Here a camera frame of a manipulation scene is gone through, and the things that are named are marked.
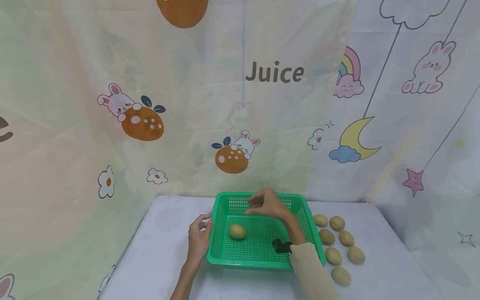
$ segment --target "human hand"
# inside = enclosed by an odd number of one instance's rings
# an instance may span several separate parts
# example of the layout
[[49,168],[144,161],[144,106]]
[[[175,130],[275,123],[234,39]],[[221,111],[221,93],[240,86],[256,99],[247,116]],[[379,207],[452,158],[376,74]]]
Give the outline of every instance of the human hand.
[[203,220],[209,219],[212,213],[206,215],[199,215],[198,218],[190,224],[188,230],[188,254],[187,261],[193,263],[200,263],[208,252],[210,246],[210,232],[212,232],[213,221],[208,222]]
[[271,189],[257,192],[247,201],[250,206],[250,209],[245,212],[247,215],[260,214],[284,220],[292,214]]

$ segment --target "white table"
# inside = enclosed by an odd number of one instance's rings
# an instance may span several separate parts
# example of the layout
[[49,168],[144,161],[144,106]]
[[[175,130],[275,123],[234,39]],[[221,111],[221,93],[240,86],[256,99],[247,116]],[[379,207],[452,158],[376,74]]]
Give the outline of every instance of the white table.
[[[105,288],[101,300],[167,300],[188,248],[189,224],[208,213],[213,198],[158,196]],[[338,240],[342,267],[351,286],[337,286],[342,299],[442,300],[430,280],[372,204],[309,202],[312,213],[341,216],[355,245],[366,255],[364,265],[352,264]],[[332,266],[327,264],[330,273]],[[293,272],[223,269],[203,262],[193,284],[191,300],[303,299]]]

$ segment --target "green plastic basket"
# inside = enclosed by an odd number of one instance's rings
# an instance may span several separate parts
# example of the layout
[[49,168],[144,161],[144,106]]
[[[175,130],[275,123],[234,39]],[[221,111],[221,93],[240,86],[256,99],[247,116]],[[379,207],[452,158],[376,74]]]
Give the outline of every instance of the green plastic basket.
[[[245,214],[249,208],[247,199],[252,195],[253,193],[245,192],[221,192],[216,196],[207,261],[214,265],[229,267],[292,269],[290,253],[276,253],[272,246],[275,239],[280,239],[282,243],[290,241],[282,222],[268,216]],[[325,266],[322,242],[305,198],[296,194],[279,193],[277,197],[297,216],[305,236],[315,245],[320,262]],[[243,226],[246,234],[244,240],[234,240],[230,237],[229,229],[233,224]]]

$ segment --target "forearm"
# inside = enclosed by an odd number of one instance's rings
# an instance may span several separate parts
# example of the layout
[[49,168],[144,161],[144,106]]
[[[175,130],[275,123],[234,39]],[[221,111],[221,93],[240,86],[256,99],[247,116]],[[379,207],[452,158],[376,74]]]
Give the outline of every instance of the forearm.
[[195,275],[200,267],[200,263],[201,260],[189,261],[187,259],[180,271],[179,281],[175,287],[175,290],[173,291],[172,297],[170,297],[170,300],[188,300],[190,291],[192,289],[193,280],[195,279]]
[[322,267],[311,243],[292,245],[290,262],[307,300],[340,300],[333,280]]
[[305,234],[303,233],[300,222],[297,219],[297,216],[289,212],[288,214],[282,216],[280,220],[287,229],[288,236],[290,237],[290,242],[293,245],[302,245],[308,242]]

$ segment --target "blue cloud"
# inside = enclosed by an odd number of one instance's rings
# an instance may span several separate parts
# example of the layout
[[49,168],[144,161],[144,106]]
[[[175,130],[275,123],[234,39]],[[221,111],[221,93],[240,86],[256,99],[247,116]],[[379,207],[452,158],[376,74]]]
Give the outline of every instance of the blue cloud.
[[337,150],[332,150],[328,156],[341,164],[360,160],[360,153],[348,146],[340,146]]

